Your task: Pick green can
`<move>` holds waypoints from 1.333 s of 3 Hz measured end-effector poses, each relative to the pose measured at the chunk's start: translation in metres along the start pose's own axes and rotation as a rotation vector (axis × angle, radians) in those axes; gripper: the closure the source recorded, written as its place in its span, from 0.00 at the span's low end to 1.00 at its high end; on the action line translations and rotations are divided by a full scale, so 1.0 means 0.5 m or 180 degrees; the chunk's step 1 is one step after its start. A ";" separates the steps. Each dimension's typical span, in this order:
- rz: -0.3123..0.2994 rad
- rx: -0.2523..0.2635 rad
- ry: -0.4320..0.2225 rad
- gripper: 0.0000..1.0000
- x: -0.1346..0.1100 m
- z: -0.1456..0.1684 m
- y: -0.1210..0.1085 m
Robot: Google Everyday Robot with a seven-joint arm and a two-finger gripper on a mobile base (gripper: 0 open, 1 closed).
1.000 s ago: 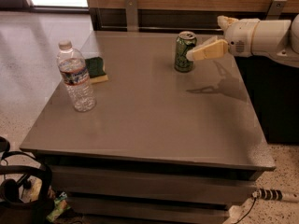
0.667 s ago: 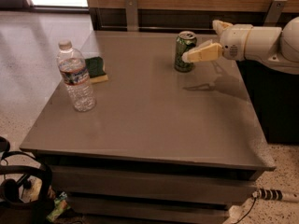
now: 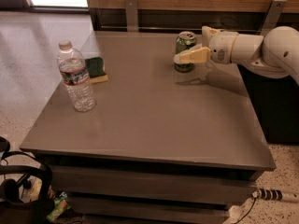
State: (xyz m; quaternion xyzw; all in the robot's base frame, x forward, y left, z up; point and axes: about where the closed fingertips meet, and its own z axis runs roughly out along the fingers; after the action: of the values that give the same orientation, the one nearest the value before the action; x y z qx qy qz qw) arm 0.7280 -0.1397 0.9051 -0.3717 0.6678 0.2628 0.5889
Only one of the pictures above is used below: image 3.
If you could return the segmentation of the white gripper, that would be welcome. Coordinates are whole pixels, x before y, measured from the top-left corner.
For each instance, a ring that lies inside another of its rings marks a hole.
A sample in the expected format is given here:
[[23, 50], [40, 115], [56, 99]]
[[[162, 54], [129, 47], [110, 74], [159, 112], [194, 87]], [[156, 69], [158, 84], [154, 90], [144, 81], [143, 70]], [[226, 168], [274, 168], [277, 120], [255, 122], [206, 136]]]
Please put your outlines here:
[[204, 43], [208, 41], [208, 47], [197, 48], [182, 51], [174, 56], [174, 63], [206, 63], [210, 59], [215, 63], [230, 63], [231, 52], [238, 32], [221, 32], [220, 29], [208, 26], [202, 27], [202, 39]]

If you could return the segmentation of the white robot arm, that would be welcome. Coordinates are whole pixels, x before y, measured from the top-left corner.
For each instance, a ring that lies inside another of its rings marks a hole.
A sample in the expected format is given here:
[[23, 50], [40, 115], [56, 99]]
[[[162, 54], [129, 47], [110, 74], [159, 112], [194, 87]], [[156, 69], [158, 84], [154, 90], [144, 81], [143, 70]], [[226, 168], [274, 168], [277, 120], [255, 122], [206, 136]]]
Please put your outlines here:
[[262, 77], [291, 76], [299, 85], [299, 32], [277, 27], [267, 35], [245, 35], [203, 27], [203, 42], [174, 56], [177, 64], [235, 63]]

